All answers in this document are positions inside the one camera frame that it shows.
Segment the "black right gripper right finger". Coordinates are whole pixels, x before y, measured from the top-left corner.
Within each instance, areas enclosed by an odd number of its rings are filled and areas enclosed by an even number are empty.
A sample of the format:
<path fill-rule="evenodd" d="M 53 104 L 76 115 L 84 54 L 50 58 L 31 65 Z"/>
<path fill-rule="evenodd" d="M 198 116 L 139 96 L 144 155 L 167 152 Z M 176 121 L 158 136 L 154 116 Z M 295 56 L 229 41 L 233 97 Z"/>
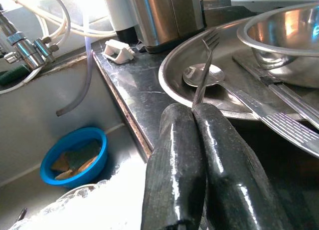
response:
<path fill-rule="evenodd" d="M 290 230 L 276 191 L 252 148 L 215 106 L 193 114 L 205 150 L 206 216 L 215 230 Z"/>

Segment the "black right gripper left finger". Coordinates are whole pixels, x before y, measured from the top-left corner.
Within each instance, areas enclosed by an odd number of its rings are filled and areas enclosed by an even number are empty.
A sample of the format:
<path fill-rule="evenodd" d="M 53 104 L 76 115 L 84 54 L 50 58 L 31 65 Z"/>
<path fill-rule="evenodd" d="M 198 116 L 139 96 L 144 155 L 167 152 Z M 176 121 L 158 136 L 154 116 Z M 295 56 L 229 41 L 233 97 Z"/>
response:
<path fill-rule="evenodd" d="M 159 139 L 147 162 L 143 230 L 196 230 L 203 212 L 206 173 L 199 133 L 189 107 L 162 112 Z"/>

